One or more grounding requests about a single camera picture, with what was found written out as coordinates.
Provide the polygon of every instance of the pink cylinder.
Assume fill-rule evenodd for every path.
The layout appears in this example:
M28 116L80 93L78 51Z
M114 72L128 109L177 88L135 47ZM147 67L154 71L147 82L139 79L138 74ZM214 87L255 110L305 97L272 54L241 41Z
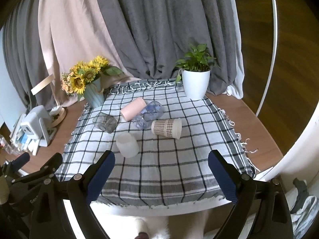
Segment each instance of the pink cylinder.
M138 97L121 109L121 115L126 121L130 121L145 107L145 101L141 97Z

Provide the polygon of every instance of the gray curtain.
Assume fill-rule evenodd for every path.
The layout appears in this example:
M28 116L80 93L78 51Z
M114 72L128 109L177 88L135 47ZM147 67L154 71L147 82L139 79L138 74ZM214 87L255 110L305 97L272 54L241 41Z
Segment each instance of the gray curtain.
M21 100L30 110L37 105L55 106L48 85L35 96L31 89L48 76L38 30L39 0L21 0L4 25L3 48L6 67Z
M141 79L177 75L189 43L207 43L220 68L209 89L224 92L236 77L231 0L97 0L124 67Z

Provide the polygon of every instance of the checkered paper cup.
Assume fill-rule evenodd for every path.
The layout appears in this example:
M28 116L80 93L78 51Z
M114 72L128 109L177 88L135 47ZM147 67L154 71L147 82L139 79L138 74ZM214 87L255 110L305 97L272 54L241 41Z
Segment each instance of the checkered paper cup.
M159 119L152 122L152 133L158 136L181 137L181 119Z

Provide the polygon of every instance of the white plant pot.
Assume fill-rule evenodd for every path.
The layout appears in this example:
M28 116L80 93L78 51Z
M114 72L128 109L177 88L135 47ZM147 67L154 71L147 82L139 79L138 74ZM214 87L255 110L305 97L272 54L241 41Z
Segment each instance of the white plant pot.
M183 86L186 97L191 100L203 99L207 91L211 71L182 71Z

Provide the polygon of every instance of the screw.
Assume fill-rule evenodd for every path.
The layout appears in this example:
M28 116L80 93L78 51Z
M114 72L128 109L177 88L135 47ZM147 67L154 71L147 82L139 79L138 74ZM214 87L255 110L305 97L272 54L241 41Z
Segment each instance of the screw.
M44 180L44 184L45 184L45 185L48 185L50 182L51 182L51 179L45 179L45 180Z
M248 181L250 179L250 176L248 174L246 174L246 173L242 174L241 177L245 181Z
M272 179L272 182L275 184L275 185L279 185L279 180L278 179Z
M76 174L73 176L73 179L75 179L76 181L80 180L82 178L82 174Z

